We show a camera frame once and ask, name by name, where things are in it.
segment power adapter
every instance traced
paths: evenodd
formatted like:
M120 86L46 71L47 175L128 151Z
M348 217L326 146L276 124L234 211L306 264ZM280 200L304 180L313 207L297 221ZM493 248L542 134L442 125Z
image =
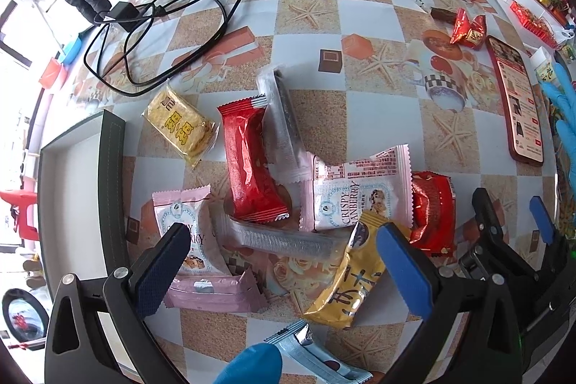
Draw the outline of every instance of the power adapter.
M131 33L146 21L142 19L144 12L144 10L139 11L132 3L121 1L108 12L107 17L119 21L118 25L125 29L126 32Z

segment metal screw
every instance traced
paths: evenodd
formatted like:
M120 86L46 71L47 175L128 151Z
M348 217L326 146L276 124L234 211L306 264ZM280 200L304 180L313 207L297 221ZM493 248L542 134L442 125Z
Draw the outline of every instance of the metal screw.
M62 283L64 285L70 285L74 281L74 274L66 274L62 277Z
M449 279L454 275L454 271L445 265L438 268L438 273L440 274L440 277L444 277L445 279Z
M114 271L114 277L117 279L123 279L128 275L128 269L126 267L119 267Z
M494 274L492 275L492 281L494 283L496 283L496 285L504 285L504 277L502 277L502 275L500 274Z

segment smartphone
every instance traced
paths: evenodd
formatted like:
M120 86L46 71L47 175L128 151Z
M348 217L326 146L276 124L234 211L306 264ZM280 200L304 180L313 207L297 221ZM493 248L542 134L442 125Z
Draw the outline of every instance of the smartphone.
M486 39L486 47L500 87L510 154L521 163L542 166L544 150L540 120L522 56L516 49L492 36Z

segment pink snack package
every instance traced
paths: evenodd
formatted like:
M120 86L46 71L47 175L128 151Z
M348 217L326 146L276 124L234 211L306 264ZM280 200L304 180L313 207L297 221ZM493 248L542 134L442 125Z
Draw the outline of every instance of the pink snack package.
M301 183L302 231L355 225L370 210L402 226L413 225L412 172L408 145L397 145L367 160L328 166L308 154L312 181Z
M216 241L208 211L210 186L154 192L154 213L163 236L174 223L190 230L190 251L180 267L182 275L230 275Z
M234 277L177 276L164 304L211 312L259 312L268 307L251 268Z

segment red plastic stool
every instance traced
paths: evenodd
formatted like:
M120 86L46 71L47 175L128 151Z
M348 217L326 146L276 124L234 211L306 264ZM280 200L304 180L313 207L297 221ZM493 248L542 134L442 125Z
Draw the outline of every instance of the red plastic stool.
M31 241L39 241L38 230L33 226L28 225L28 206L36 204L38 195L35 192L30 192L22 189L14 190L0 190L0 198L8 202L10 205L18 207L18 217L16 219L16 228L18 228L18 236L22 239L29 239Z

